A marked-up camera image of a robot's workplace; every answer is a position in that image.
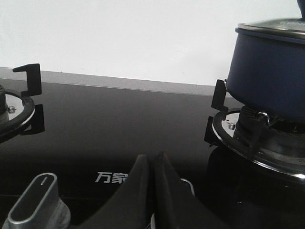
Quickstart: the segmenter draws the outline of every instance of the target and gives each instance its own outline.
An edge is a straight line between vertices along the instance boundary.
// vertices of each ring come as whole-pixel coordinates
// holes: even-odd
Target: black glass cooktop
[[[26,88],[25,81],[1,84]],[[231,228],[305,227],[302,184],[211,146],[208,121],[218,112],[211,96],[59,83],[42,83],[42,91],[33,100],[44,131],[35,133],[33,123],[0,139],[0,225],[34,177],[51,172],[71,211],[70,228],[77,228],[122,185],[138,155],[152,161],[163,152],[200,202]],[[241,104],[227,98],[226,106]],[[147,223],[155,211],[151,183]]]

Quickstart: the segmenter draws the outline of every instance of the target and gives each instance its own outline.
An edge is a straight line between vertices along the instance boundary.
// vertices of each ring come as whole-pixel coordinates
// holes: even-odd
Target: printed logo
[[[127,177],[127,173],[110,173],[110,172],[97,172],[98,176],[95,180],[98,183],[100,180],[104,181],[104,183],[123,183]]]
[[[287,25],[305,25],[304,22],[298,22],[298,21],[281,21],[280,24],[287,24]]]

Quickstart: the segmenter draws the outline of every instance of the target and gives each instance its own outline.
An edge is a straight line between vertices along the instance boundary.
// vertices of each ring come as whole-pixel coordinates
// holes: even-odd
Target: metal screw
[[[8,106],[8,112],[9,114],[13,114],[16,112],[16,108],[14,106]]]
[[[236,123],[229,123],[229,130],[235,130]]]

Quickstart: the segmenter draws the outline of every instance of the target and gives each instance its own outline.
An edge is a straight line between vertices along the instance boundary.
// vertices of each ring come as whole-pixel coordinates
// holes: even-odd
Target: black pan support
[[[32,64],[20,66],[20,67],[14,68],[13,72],[14,73],[18,73],[18,72],[27,73],[28,89],[26,91],[21,92],[22,97],[39,95],[42,93],[40,64],[32,63]]]
[[[227,93],[226,89],[226,83],[223,80],[217,80],[216,82],[216,87],[215,91],[213,94],[213,99],[212,99],[212,104],[211,107],[214,109],[219,110],[220,112],[228,112],[228,107],[224,105],[225,101],[225,96]],[[255,128],[254,134],[251,139],[250,147],[249,147],[249,152],[247,154],[247,159],[251,160],[254,155],[258,152],[260,146],[259,146],[259,139],[261,136],[262,128],[264,125],[267,124],[267,120],[265,117],[260,118],[259,125]]]

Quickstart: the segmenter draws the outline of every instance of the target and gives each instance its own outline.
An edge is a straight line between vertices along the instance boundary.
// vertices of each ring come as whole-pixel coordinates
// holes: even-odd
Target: gas burner
[[[0,137],[19,129],[33,117],[35,104],[30,96],[41,94],[40,65],[28,64],[14,68],[13,72],[26,72],[28,90],[16,92],[0,85]]]
[[[304,124],[287,122],[248,106],[228,111],[223,103],[215,107],[222,111],[215,115],[212,128],[225,146],[260,166],[305,179]]]

